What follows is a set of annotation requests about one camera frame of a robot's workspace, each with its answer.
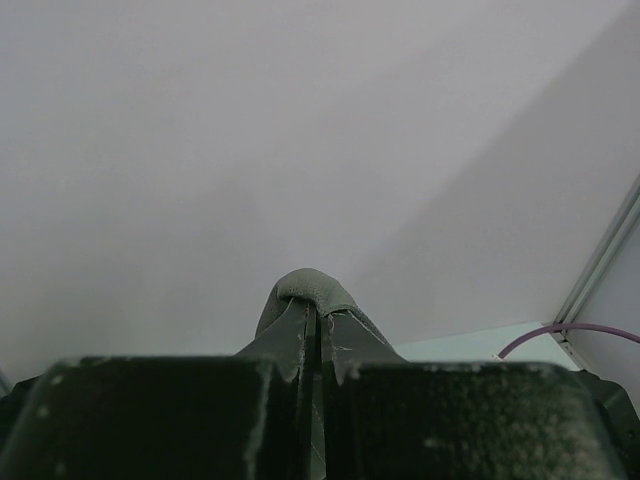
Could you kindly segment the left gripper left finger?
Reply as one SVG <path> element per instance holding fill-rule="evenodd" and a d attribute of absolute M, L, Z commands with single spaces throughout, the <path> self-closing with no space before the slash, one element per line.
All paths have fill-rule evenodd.
<path fill-rule="evenodd" d="M 35 384 L 5 479 L 306 479 L 313 308 L 232 356 L 66 359 Z"/>

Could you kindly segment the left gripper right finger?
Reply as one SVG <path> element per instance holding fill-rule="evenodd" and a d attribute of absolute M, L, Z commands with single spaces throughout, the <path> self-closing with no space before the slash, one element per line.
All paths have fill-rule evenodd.
<path fill-rule="evenodd" d="M 635 479 L 626 392 L 541 362 L 410 362 L 353 313 L 317 326 L 330 479 Z"/>

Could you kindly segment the grey t shirt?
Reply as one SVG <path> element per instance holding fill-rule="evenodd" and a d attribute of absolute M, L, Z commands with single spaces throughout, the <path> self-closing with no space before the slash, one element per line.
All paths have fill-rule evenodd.
<path fill-rule="evenodd" d="M 406 362 L 342 284 L 312 268 L 294 270 L 276 282 L 253 341 L 237 355 L 297 365 L 307 338 L 336 375 L 363 365 Z"/>

